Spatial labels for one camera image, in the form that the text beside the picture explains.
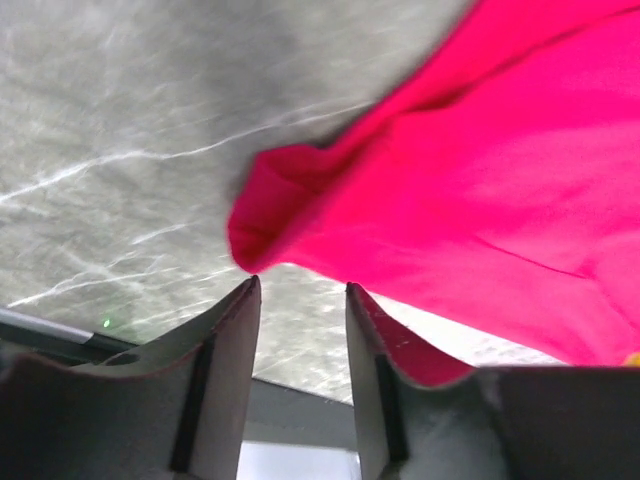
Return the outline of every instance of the marble countertop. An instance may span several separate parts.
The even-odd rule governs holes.
[[[330,141],[466,3],[3,1],[0,303],[138,342],[203,311],[246,276],[224,224],[252,156]],[[256,375],[348,399],[343,286],[262,278]],[[385,305],[471,361],[539,358]]]

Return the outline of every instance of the red cloth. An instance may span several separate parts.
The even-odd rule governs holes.
[[[336,144],[258,155],[235,260],[621,364],[640,351],[639,4],[478,2]]]

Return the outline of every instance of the pink fabric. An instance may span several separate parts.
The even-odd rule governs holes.
[[[229,220],[235,260],[623,363],[640,351],[638,5],[478,2],[335,145],[258,155]]]

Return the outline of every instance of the red garment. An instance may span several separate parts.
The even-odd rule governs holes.
[[[235,260],[621,364],[640,351],[639,5],[478,2],[335,145],[258,156]]]

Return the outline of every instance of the gray marble surface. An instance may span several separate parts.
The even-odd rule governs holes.
[[[466,3],[0,2],[0,303],[134,341],[203,311],[245,277],[224,225],[252,155],[329,141]],[[343,286],[263,285],[255,373],[348,399]],[[470,361],[541,359],[385,305]]]

